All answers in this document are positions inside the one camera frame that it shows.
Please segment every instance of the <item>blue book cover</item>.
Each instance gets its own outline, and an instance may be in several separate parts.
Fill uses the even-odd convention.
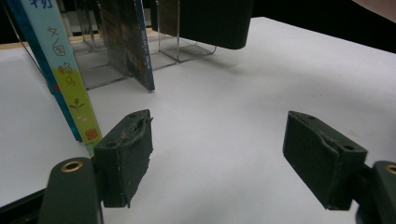
[[[50,65],[49,65],[49,63],[46,59],[46,56],[45,56],[45,54],[37,40],[35,31],[32,27],[32,24],[29,21],[28,16],[26,15],[25,10],[23,9],[21,1],[7,0],[7,2],[9,5],[9,9],[11,10],[11,12],[13,14],[16,23],[21,28],[21,31],[22,31],[24,37],[26,38],[32,52],[35,55],[37,63],[41,69],[42,76],[46,80],[47,85],[49,87],[49,91],[53,94],[59,107],[61,108],[62,113],[64,114],[67,124],[69,125],[74,137],[76,138],[77,141],[81,142],[82,138],[78,132],[76,123],[73,121],[72,115],[70,114],[69,108],[66,104],[66,101],[64,100],[64,96],[62,95],[62,93],[59,89],[58,83],[56,82],[56,79],[50,69]]]

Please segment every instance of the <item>book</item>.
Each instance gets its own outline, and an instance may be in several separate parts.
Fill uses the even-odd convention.
[[[82,141],[81,136],[78,132],[76,123],[73,121],[72,115],[70,114],[69,108],[64,100],[64,96],[62,95],[58,83],[55,80],[55,76],[52,74],[50,69],[50,65],[47,62],[46,56],[44,55],[43,50],[41,49],[40,44],[38,43],[37,37],[35,36],[35,31],[32,28],[29,19],[27,18],[26,13],[21,5],[20,1],[8,1],[10,7],[4,4],[4,7],[7,7],[7,11],[12,12],[14,16],[15,22],[21,28],[21,32],[23,36],[25,36],[26,41],[29,43],[29,47],[33,54],[35,55],[36,63],[39,66],[39,70],[41,75],[45,79],[49,91],[55,97],[59,107],[64,114],[64,118],[66,119],[67,124],[69,125],[74,137],[77,141]]]
[[[154,91],[143,5],[141,0],[100,0],[110,63]]]
[[[13,10],[24,13],[25,19],[30,22],[30,27],[45,56],[45,59],[37,60],[45,60],[48,63],[57,83],[53,88],[59,89],[62,93],[79,135],[90,156],[93,156],[93,147],[102,139],[102,135],[56,2],[54,0],[7,0],[7,2]]]

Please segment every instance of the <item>acrylic divider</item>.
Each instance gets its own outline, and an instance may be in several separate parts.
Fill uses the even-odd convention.
[[[159,1],[158,0],[156,1],[156,6],[151,6],[151,7],[157,8],[157,22],[160,23]],[[153,70],[165,68],[167,66],[174,65],[177,63],[175,59],[169,57],[168,55],[160,51],[161,39],[166,37],[171,37],[171,36],[161,34],[160,30],[158,30],[157,32],[151,31],[148,33],[149,55],[151,58],[151,65]]]
[[[213,54],[216,46],[180,37],[180,0],[156,0],[159,52],[178,63]]]
[[[87,90],[129,78],[109,59],[106,27],[96,0],[75,0],[82,41],[71,41],[78,68]]]

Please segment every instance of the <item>white table surface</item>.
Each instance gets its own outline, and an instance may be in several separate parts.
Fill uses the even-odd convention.
[[[0,206],[46,187],[58,162],[88,156],[22,49],[0,51]],[[154,151],[132,208],[105,223],[355,223],[326,211],[282,154],[289,110],[315,116],[396,161],[396,55],[265,18],[247,46],[89,91],[105,135],[149,109]]]

